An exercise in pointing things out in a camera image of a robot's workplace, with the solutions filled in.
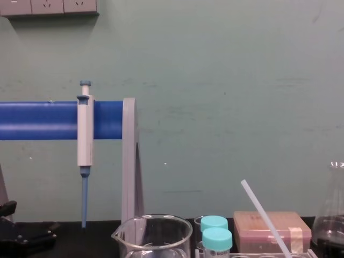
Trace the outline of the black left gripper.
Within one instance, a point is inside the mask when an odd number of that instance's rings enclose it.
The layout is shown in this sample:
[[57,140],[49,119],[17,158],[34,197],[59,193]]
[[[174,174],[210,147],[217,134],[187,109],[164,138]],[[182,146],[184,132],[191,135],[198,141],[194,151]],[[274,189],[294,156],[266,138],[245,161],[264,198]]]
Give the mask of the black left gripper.
[[28,257],[52,249],[59,223],[13,223],[17,202],[1,204],[1,257]]

